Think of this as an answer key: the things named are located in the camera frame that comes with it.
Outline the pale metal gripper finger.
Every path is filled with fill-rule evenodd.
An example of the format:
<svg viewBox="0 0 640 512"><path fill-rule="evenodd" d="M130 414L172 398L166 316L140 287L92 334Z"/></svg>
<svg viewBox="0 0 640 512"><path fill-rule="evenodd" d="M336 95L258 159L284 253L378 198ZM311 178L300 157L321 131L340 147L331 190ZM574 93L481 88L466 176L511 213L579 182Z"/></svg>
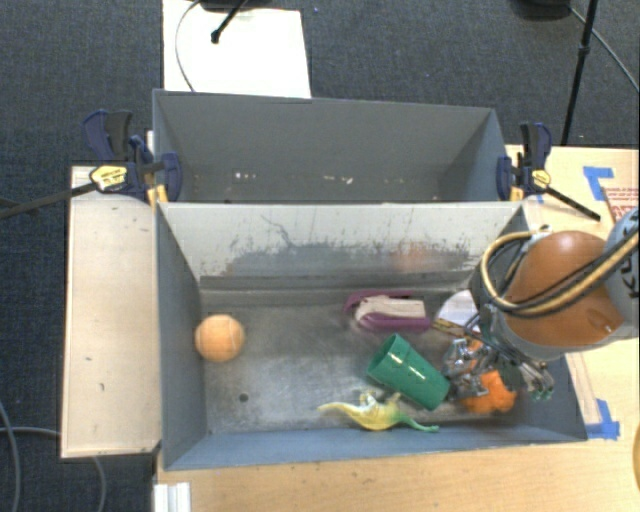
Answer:
<svg viewBox="0 0 640 512"><path fill-rule="evenodd" d="M441 373L446 378L461 378L470 374L484 349L485 344L477 339L454 339L443 356Z"/></svg>
<svg viewBox="0 0 640 512"><path fill-rule="evenodd" d="M479 398L489 394L488 388L482 383L481 375L462 375L452 379L450 384L449 401Z"/></svg>

